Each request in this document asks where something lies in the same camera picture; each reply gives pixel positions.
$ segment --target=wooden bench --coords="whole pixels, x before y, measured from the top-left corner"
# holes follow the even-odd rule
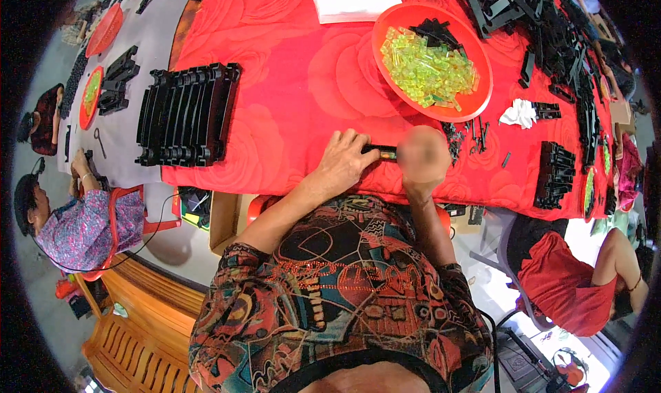
[[[83,344],[98,381],[118,393],[201,393],[188,375],[188,342],[204,294],[132,259],[101,279],[128,318],[102,316]]]

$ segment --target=white tablecloth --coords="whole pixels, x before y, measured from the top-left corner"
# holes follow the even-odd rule
[[[99,174],[108,177],[111,186],[131,188],[141,183],[161,181],[160,166],[144,167],[134,163],[142,152],[142,148],[136,143],[137,121],[144,91],[154,82],[149,72],[153,69],[167,69],[168,67],[172,40],[187,1],[152,0],[142,14],[136,14],[141,0],[124,0],[122,2],[124,22],[117,37],[103,53],[89,59],[81,82],[78,84],[71,113],[60,123],[58,141],[60,147],[57,149],[57,168],[60,172],[71,173],[71,161],[76,150],[82,147],[85,150],[94,150],[96,169]],[[99,116],[97,110],[92,124],[87,131],[83,131],[78,122],[78,115],[88,74],[91,74],[97,66],[104,68],[110,66],[133,45],[136,45],[138,49],[132,59],[140,66],[140,72],[126,85],[128,108],[106,116]],[[69,162],[64,162],[67,125],[71,125],[71,138]],[[94,139],[96,128],[99,128],[107,159],[103,158],[99,141]]]

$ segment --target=floral blouse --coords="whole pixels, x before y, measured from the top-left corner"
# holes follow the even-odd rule
[[[111,195],[90,190],[83,199],[71,197],[64,207],[53,211],[35,237],[49,257],[61,265],[64,272],[95,269],[103,264],[112,249],[112,233],[108,205]],[[117,252],[126,251],[142,240],[145,205],[138,192],[119,197],[115,202]]]
[[[297,392],[339,369],[399,363],[432,392],[478,392],[492,340],[458,264],[434,269],[395,208],[333,199],[265,254],[227,247],[190,338],[215,392]]]

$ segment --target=red shirt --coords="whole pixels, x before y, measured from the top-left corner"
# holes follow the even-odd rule
[[[57,90],[63,87],[62,83],[58,83],[46,91],[37,101],[37,107],[34,108],[39,112],[41,120],[37,130],[30,135],[30,142],[32,150],[40,155],[52,157],[57,154],[57,144],[53,143],[53,117],[57,105]]]
[[[528,298],[560,328],[591,337],[610,319],[616,279],[591,286],[594,268],[578,261],[557,232],[547,232],[530,249],[518,274]]]

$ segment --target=rose pattern tablecloth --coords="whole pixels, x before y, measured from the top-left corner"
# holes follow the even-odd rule
[[[471,23],[460,0],[402,1],[434,4]],[[398,98],[380,75],[371,50],[374,23],[320,25],[313,0],[203,0],[197,10],[174,69],[237,62],[243,74],[225,160],[209,168],[164,166],[165,182],[284,195],[314,170],[337,129],[353,127],[369,133],[373,143],[396,145],[413,125],[440,128]],[[497,31],[483,41],[494,75],[493,95],[482,113],[483,123],[491,123],[486,151],[470,155],[475,143],[467,137],[434,198],[506,207],[549,220],[578,218],[585,176],[580,173],[576,108],[548,91],[550,79],[538,69],[529,89],[517,83],[528,44],[524,33]],[[527,130],[498,125],[515,98],[558,103],[562,118],[539,121]],[[597,112],[612,142],[609,111],[598,100]],[[457,126],[465,131],[463,124]],[[577,156],[574,190],[560,201],[561,210],[533,207],[541,141],[556,141]],[[612,174],[604,174],[602,151],[595,169],[597,195],[605,197]],[[397,164],[380,162],[368,168],[356,190],[405,203],[401,177]],[[595,216],[603,212],[597,204]]]

